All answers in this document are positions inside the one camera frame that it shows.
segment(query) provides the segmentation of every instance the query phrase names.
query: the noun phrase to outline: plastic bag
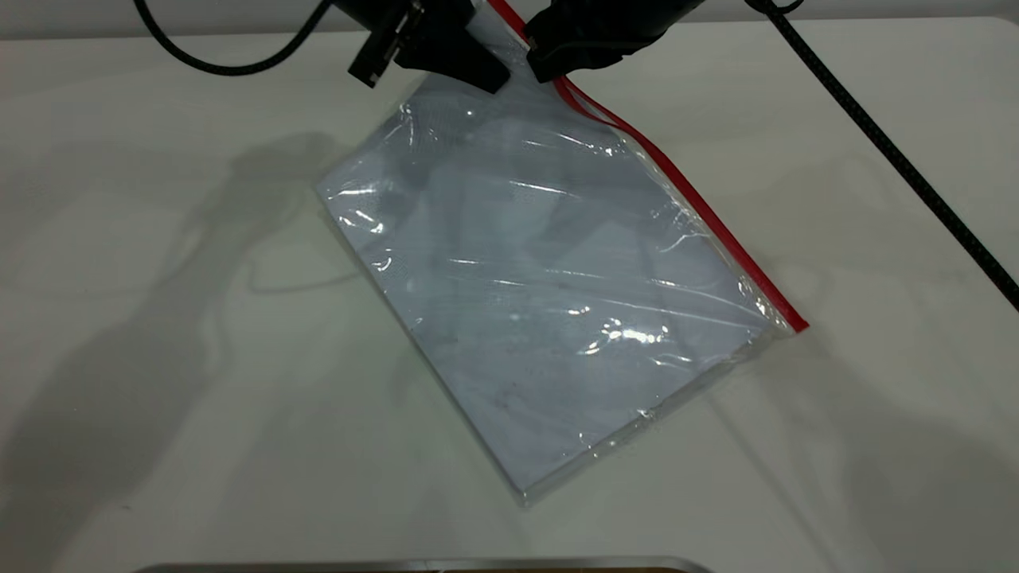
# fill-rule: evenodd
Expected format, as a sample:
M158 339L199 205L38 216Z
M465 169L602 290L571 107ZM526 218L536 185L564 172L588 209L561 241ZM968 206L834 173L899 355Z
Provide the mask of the plastic bag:
M534 80L507 21L469 27L498 94L430 75L318 193L526 501L806 323L660 151Z

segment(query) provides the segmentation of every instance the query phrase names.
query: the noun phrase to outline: black cable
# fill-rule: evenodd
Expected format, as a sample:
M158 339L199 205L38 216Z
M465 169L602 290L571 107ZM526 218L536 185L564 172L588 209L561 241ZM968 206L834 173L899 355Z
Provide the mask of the black cable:
M927 179L923 178L923 175L909 162L909 159L906 159L906 156L899 151L899 148L877 126L877 123L874 123L874 120L863 110L853 96L846 91L846 88L836 80L827 66L821 62L817 54L810 49L810 46L807 45L792 24L789 23L789 20L786 19L785 14L799 7L803 3L803 0L796 0L796 2L793 2L789 6L783 7L776 6L772 0L745 1L751 8L764 14L771 20L771 23L779 29L779 33L782 34L783 38L789 42L793 51L800 56L803 63L807 64L807 67L817 76L817 80L832 94L832 97L839 102L839 105L842 106L846 113L863 131L864 135L874 144L874 147L892 163L896 171L899 171L899 174L909 184L909 187L913 188L913 191L916 192L916 195L923 201L924 205L934 213L934 216L949 229L949 232L969 253L969 256L976 261L976 264L980 266L980 269L987 275L987 278L995 283L995 287L998 287L998 290L1019 311L1019 284L1016 284L1015 279L1002 267L998 259L987 251L987 248L980 243L980 240L973 235L973 231L966 226L966 223L959 218L959 215L937 195L937 192L930 187Z
M152 12L149 11L149 6L146 3L146 0L135 0L135 7L138 8L138 14L142 16L142 21L145 22L145 27L149 29L149 33L152 34L152 37L156 39L156 42L159 42L159 45L162 46L164 50L169 52L171 56L196 69L201 69L202 71L208 73L214 73L216 75L249 75L265 71L290 57L290 55L305 43L305 40L311 36L311 33L315 30L315 27L318 25L322 16L325 15L326 10L329 9L329 5L331 3L331 0L322 0L319 2L319 5L315 7L315 11L312 12L312 15L308 16L308 19L305 21L304 25L301 27L301 30L298 31L293 38L285 46L283 46L280 51L262 61L250 63L248 65L218 65L196 58L178 48L176 44L171 42L170 39L166 37L166 34L159 28L159 24L156 23L156 19L152 17Z

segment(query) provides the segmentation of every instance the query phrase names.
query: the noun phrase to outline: white wall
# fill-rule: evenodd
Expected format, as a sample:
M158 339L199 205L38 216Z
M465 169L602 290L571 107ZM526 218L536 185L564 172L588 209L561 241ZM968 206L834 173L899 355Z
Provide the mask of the white wall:
M287 32L298 29L318 0L149 0L173 34ZM548 0L511 0L525 16ZM356 24L338 10L322 30ZM1019 14L1019 0L806 0L796 17L891 17ZM690 19L753 19L743 0L707 0ZM144 29L130 0L0 0L0 39L139 36Z

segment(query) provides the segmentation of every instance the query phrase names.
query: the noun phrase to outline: white table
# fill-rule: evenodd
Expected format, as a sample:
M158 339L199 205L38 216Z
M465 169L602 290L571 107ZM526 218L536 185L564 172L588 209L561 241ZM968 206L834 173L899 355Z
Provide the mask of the white table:
M1019 29L797 27L1019 275ZM0 43L0 570L1019 566L1019 316L763 22L575 80L812 328L520 509L309 191L419 76L358 84L364 38L245 79L149 39Z

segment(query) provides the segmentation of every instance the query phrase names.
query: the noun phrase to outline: red zipper seal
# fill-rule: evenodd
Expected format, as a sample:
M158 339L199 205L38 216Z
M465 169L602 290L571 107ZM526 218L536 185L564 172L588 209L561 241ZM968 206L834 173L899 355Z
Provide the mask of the red zipper seal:
M527 40L524 36L524 19L521 18L516 11L514 11L509 4L506 3L506 0L488 0L488 3L495 10L495 12L498 13L503 20L505 20L514 32L520 35L520 37L524 40ZM771 282L771 279L764 274L764 271L761 270L761 267L758 266L750 254L747 253L746 249L740 245L740 242L736 240L736 237L729 230L729 227L721 222L721 219L718 218L718 215L716 215L707 202L704 201L704 198L697 193L694 186L690 185L690 180L688 180L683 172L680 171L679 167L673 163L664 152L658 149L658 146L651 143L651 140L647 139L643 134L638 132L636 127L624 121L619 115L615 115L604 106L594 101L591 96L588 96L581 91L580 88L578 88L566 76L556 77L552 81L552 83L555 86L555 91L558 92L562 100L577 113L580 113L581 115L599 123L608 125L609 127L620 129L640 144L640 146L644 148L644 151L647 152L648 157L650 157L651 160L658 165L658 168L660 168L665 176L668 177L668 180L673 181L676 189L683 194L683 197L688 203L690 203L690 206L697 211L697 214L699 214L701 219L704 220L704 223L711 229L711 232L713 232L726 249L729 250L733 258L736 259L736 262L743 267L743 270L746 271L755 283L757 283L757 288L764 293L764 296L767 297L769 301L771 301L771 304L779 311L779 313L782 314L783 318L786 319L786 322L789 323L793 330L801 332L810 326L810 324L804 320L802 316L800 316L800 313L796 312L796 309L793 308L793 305L791 305L786 297L783 296L782 292L779 291L779 288L774 285L774 282ZM584 106L577 101L577 97L575 96L582 98L591 107L597 109L598 112L610 119L610 121L606 121L585 109Z

